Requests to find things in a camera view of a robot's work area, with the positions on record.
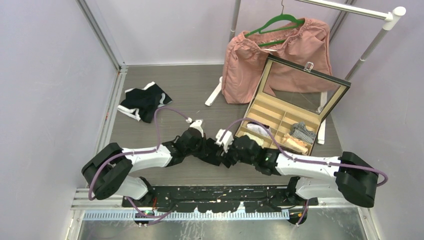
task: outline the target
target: cable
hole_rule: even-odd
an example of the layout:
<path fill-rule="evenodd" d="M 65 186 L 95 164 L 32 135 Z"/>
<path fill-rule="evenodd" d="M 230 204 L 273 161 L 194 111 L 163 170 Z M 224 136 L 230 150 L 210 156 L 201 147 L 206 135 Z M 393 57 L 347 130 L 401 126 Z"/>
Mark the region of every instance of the cable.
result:
<path fill-rule="evenodd" d="M 93 179 L 91 180 L 90 183 L 90 187 L 88 189 L 88 199 L 90 201 L 93 201 L 94 199 L 96 199 L 96 196 L 92 196 L 93 194 L 93 188 L 94 185 L 96 184 L 97 178 L 99 178 L 100 172 L 102 172 L 102 170 L 106 167 L 106 165 L 108 165 L 111 161 L 120 158 L 122 156 L 125 155 L 134 155 L 134 154 L 150 154 L 150 153 L 154 153 L 158 150 L 159 146 L 161 145 L 161 136 L 159 134 L 159 125 L 158 125 L 158 118 L 157 118 L 157 114 L 159 111 L 163 110 L 163 109 L 168 109 L 171 111 L 176 112 L 177 114 L 183 116 L 186 120 L 189 119 L 184 113 L 174 109 L 174 108 L 170 108 L 170 107 L 160 107 L 158 109 L 156 109 L 156 111 L 154 111 L 154 124 L 156 125 L 156 136 L 157 136 L 157 145 L 156 148 L 151 149 L 151 150 L 145 150 L 145 151 L 134 151 L 134 152 L 122 152 L 116 155 L 111 156 L 109 159 L 107 159 L 106 161 L 103 162 L 102 165 L 100 165 L 100 167 L 98 168 L 97 172 L 95 173 Z"/>
<path fill-rule="evenodd" d="M 295 229 L 299 227 L 299 224 L 302 222 L 302 219 L 304 219 L 304 216 L 308 212 L 308 209 L 309 209 L 309 199 L 306 200 L 305 202 L 305 206 L 303 207 L 303 211 L 302 211 L 302 216 L 300 216 L 299 220 L 297 220 L 296 224 L 293 226 L 293 229 L 291 229 L 289 239 L 293 239 L 293 233 L 295 232 Z"/>
<path fill-rule="evenodd" d="M 294 207 L 297 207 L 297 205 L 290 206 L 290 207 L 286 207 L 286 208 L 282 208 L 282 207 L 280 207 L 280 209 L 281 209 L 281 210 L 286 210 L 286 209 L 292 209 L 292 208 L 294 208 Z"/>
<path fill-rule="evenodd" d="M 113 155 L 113 156 L 111 156 L 109 159 L 107 159 L 106 161 L 104 161 L 103 162 L 103 164 L 98 168 L 98 170 L 97 170 L 97 172 L 95 173 L 95 175 L 94 175 L 94 177 L 93 177 L 93 179 L 91 180 L 91 183 L 90 183 L 90 186 L 89 186 L 89 189 L 88 189 L 88 199 L 90 200 L 90 201 L 93 201 L 94 199 L 96 199 L 96 196 L 92 196 L 92 194 L 93 194 L 93 188 L 94 188 L 94 185 L 96 184 L 96 181 L 97 181 L 97 179 L 99 178 L 99 175 L 100 175 L 100 173 L 102 172 L 102 170 L 111 162 L 111 161 L 113 161 L 113 160 L 115 160 L 115 159 L 117 159 L 117 158 L 120 158 L 120 157 L 122 157 L 122 156 L 125 156 L 125 155 L 134 155 L 134 154 L 150 154 L 150 153 L 154 153 L 154 152 L 156 152 L 157 150 L 158 150 L 158 148 L 159 148 L 159 146 L 161 145 L 161 136 L 160 136 L 160 133 L 159 133 L 159 125 L 158 125 L 158 118 L 157 118 L 157 115 L 158 115 L 158 112 L 159 111 L 161 111 L 161 110 L 163 110 L 163 109 L 168 109 L 168 110 L 171 110 L 171 111 L 174 111 L 174 112 L 176 112 L 177 114 L 179 114 L 179 115 L 181 115 L 181 116 L 183 116 L 186 120 L 188 120 L 189 118 L 184 114 L 184 113 L 182 113 L 182 112 L 180 112 L 180 111 L 178 111 L 177 109 L 174 109 L 174 108 L 171 108 L 171 107 L 165 107 L 165 106 L 163 106 L 163 107 L 160 107 L 160 108 L 158 108 L 158 109 L 156 109 L 156 111 L 154 111 L 154 116 L 153 116 L 153 118 L 154 118 L 154 125 L 156 126 L 156 136 L 157 136 L 157 144 L 156 144 L 156 148 L 154 148 L 154 149 L 151 149 L 151 150 L 145 150 L 145 151 L 134 151 L 134 152 L 122 152 L 122 153 L 119 153 L 119 154 L 116 154 L 116 155 Z M 143 216 L 143 217 L 147 217 L 147 218 L 152 218 L 152 219 L 157 219 L 157 220 L 155 220 L 154 222 L 151 222 L 151 223 L 149 223 L 149 224 L 147 224 L 147 226 L 150 226 L 150 225 L 154 225 L 154 224 L 157 224 L 158 222 L 160 222 L 162 219 L 164 219 L 166 216 L 168 216 L 170 213 L 171 213 L 171 211 L 169 211 L 169 212 L 167 212 L 167 213 L 165 213 L 165 214 L 163 214 L 163 215 L 160 215 L 160 216 L 152 216 L 152 215 L 147 215 L 147 214 L 144 214 L 135 204 L 134 204 L 134 202 L 133 202 L 133 199 L 131 198 L 131 197 L 126 197 L 126 199 L 128 200 L 128 202 L 132 205 L 132 207 L 138 212 L 138 214 L 140 215 L 140 216 Z"/>
<path fill-rule="evenodd" d="M 383 171 L 372 168 L 372 167 L 367 167 L 367 166 L 357 166 L 357 165 L 352 165 L 352 164 L 346 164 L 346 163 L 336 163 L 336 162 L 329 162 L 327 163 L 326 161 L 315 161 L 315 160 L 306 160 L 306 159 L 301 159 L 301 158 L 293 158 L 292 156 L 290 156 L 289 154 L 287 154 L 278 144 L 278 142 L 276 141 L 275 137 L 271 134 L 271 132 L 260 122 L 251 119 L 249 117 L 244 117 L 244 118 L 240 118 L 238 120 L 233 121 L 224 131 L 224 133 L 222 134 L 221 138 L 219 139 L 220 141 L 223 140 L 225 134 L 228 132 L 228 130 L 236 123 L 241 122 L 241 121 L 250 121 L 250 122 L 254 122 L 256 124 L 258 124 L 259 126 L 261 126 L 266 133 L 271 137 L 272 141 L 274 142 L 274 144 L 276 145 L 276 147 L 278 148 L 278 150 L 288 159 L 293 160 L 294 162 L 299 161 L 301 163 L 306 163 L 306 164 L 318 164 L 318 165 L 329 165 L 329 166 L 338 166 L 338 167 L 343 167 L 343 168 L 351 168 L 351 169 L 359 169 L 359 170 L 364 170 L 364 171 L 369 171 L 372 173 L 376 173 L 376 174 L 380 174 L 384 177 L 383 181 L 381 181 L 380 183 L 377 183 L 377 187 L 380 187 L 382 185 L 384 185 L 385 183 L 387 183 L 387 181 L 389 180 L 389 177 L 387 176 L 387 174 L 385 174 Z"/>
<path fill-rule="evenodd" d="M 158 198 L 157 197 L 154 197 L 154 199 L 153 199 L 153 206 L 151 207 L 151 210 L 152 211 L 154 211 L 155 209 L 157 209 L 157 207 L 156 207 L 156 203 L 158 202 Z"/>

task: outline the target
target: green hanger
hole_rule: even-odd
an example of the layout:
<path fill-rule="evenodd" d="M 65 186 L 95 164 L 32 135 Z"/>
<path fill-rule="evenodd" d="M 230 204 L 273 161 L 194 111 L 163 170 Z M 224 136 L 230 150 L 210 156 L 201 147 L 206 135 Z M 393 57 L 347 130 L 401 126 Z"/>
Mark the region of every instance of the green hanger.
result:
<path fill-rule="evenodd" d="M 287 20 L 287 21 L 290 21 L 292 23 L 295 23 L 296 25 L 281 27 L 281 28 L 277 28 L 277 29 L 274 29 L 274 30 L 262 31 L 262 30 L 266 29 L 267 27 L 269 27 L 271 24 L 276 23 L 276 22 L 279 22 L 279 21 L 284 21 L 284 20 Z M 305 23 L 305 20 L 304 19 L 296 19 L 294 16 L 292 16 L 290 14 L 281 14 L 281 15 L 278 15 L 278 16 L 275 16 L 275 17 L 271 18 L 271 20 L 269 20 L 267 23 L 265 23 L 265 25 L 263 25 L 262 27 L 254 30 L 254 31 L 249 32 L 248 34 L 244 35 L 244 37 L 247 38 L 250 35 L 255 34 L 255 33 L 266 34 L 266 33 L 271 33 L 271 32 L 285 30 L 285 29 L 294 29 L 294 28 L 297 28 L 297 27 L 299 27 L 300 25 L 302 25 L 304 23 Z M 267 43 L 259 44 L 258 46 L 259 47 L 264 47 L 264 46 L 269 46 L 269 45 L 274 45 L 274 44 L 281 44 L 281 43 L 284 43 L 284 41 L 285 40 L 272 41 L 272 42 L 267 42 Z"/>

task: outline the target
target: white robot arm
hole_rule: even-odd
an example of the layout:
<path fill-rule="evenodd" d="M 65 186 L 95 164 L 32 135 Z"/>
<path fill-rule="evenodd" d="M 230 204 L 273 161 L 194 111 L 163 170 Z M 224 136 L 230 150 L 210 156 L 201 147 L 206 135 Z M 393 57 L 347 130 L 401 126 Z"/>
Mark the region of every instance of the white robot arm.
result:
<path fill-rule="evenodd" d="M 290 152 L 282 154 L 278 149 L 260 147 L 248 136 L 234 138 L 230 131 L 225 132 L 223 129 L 216 135 L 216 140 L 206 139 L 202 123 L 202 120 L 196 120 L 181 136 L 164 142 L 157 148 L 130 149 L 110 143 L 84 166 L 82 174 L 88 183 L 94 184 L 93 192 L 99 200 L 113 194 L 140 200 L 149 192 L 150 184 L 144 178 L 128 174 L 152 167 L 170 167 L 192 155 L 216 166 L 224 164 L 229 168 L 241 162 L 255 166 L 256 170 L 265 175 L 294 176 L 290 179 L 286 191 L 287 199 L 292 203 L 318 197 L 345 198 L 361 207 L 374 206 L 378 174 L 331 165 L 348 163 L 370 167 L 354 153 L 344 152 L 342 156 L 333 157 L 304 156 Z M 150 153 L 137 154 L 149 150 Z M 93 183 L 99 166 L 117 154 L 123 156 L 101 170 L 101 174 Z M 310 164 L 295 159 L 328 164 Z"/>

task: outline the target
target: metal floor panel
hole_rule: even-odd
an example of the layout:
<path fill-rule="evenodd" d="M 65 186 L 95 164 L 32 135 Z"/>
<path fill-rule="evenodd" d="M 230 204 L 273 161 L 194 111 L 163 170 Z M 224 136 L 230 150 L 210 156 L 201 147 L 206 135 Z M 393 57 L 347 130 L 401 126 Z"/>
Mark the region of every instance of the metal floor panel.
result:
<path fill-rule="evenodd" d="M 295 230 L 286 220 L 164 221 L 138 228 L 130 221 L 83 220 L 79 240 L 364 240 L 357 208 L 310 208 Z"/>

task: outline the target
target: metal rod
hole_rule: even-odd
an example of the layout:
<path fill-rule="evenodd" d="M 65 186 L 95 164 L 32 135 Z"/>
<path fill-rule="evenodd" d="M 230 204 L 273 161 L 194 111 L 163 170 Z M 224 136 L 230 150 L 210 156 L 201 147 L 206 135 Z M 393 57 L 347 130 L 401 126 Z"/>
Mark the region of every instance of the metal rod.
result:
<path fill-rule="evenodd" d="M 79 5 L 79 8 L 81 9 L 82 13 L 87 18 L 88 23 L 90 24 L 91 28 L 94 31 L 94 34 L 97 36 L 97 39 L 100 41 L 101 46 L 103 47 L 104 51 L 106 52 L 107 56 L 109 57 L 110 61 L 112 61 L 113 66 L 116 68 L 116 70 L 121 69 L 121 65 L 118 62 L 114 52 L 112 51 L 111 47 L 108 44 L 108 41 L 106 40 L 105 35 L 103 34 L 102 30 L 100 29 L 99 24 L 97 23 L 92 11 L 90 10 L 89 6 L 87 5 L 85 0 L 76 0 L 76 3 Z"/>
<path fill-rule="evenodd" d="M 358 61 L 356 61 L 355 65 L 352 67 L 352 69 L 349 71 L 349 73 L 344 78 L 346 81 L 350 81 L 353 75 L 356 73 L 356 71 L 364 64 L 364 62 L 367 60 L 368 56 L 374 51 L 374 49 L 377 47 L 377 45 L 381 42 L 381 40 L 384 38 L 384 36 L 388 33 L 388 30 L 381 29 L 380 32 L 378 32 L 377 36 L 375 36 L 374 40 L 372 40 L 371 44 L 366 48 L 366 50 L 363 52 L 363 54 L 360 56 Z"/>
<path fill-rule="evenodd" d="M 360 8 L 360 7 L 356 7 L 356 6 L 351 6 L 351 5 L 347 5 L 347 4 L 343 4 L 343 3 L 326 1 L 326 0 L 296 0 L 296 1 L 304 2 L 304 3 L 308 3 L 308 4 L 314 4 L 314 5 L 330 8 L 330 9 L 337 9 L 337 10 L 341 10 L 341 11 L 346 11 L 346 12 L 349 12 L 349 13 L 363 15 L 363 16 L 367 16 L 367 17 L 371 17 L 371 18 L 382 19 L 382 20 L 389 19 L 390 20 L 390 14 L 388 12 L 373 11 L 373 10 L 368 10 L 368 9 L 365 9 L 365 8 Z"/>
<path fill-rule="evenodd" d="M 357 0 L 346 0 L 344 2 L 344 4 L 355 5 L 356 1 Z M 336 35 L 336 33 L 339 31 L 340 26 L 343 25 L 343 23 L 345 22 L 346 16 L 348 14 L 349 14 L 349 12 L 347 12 L 347 11 L 340 11 L 338 13 L 337 18 L 334 21 L 334 24 L 331 26 L 330 39 L 329 39 L 330 43 L 334 39 L 334 36 Z"/>
<path fill-rule="evenodd" d="M 231 28 L 229 30 L 230 31 L 229 32 L 229 40 L 228 40 L 229 42 L 236 35 L 237 20 L 239 19 L 240 3 L 241 2 L 242 2 L 242 0 L 235 0 L 234 13 L 232 14 L 232 23 L 231 23 Z"/>

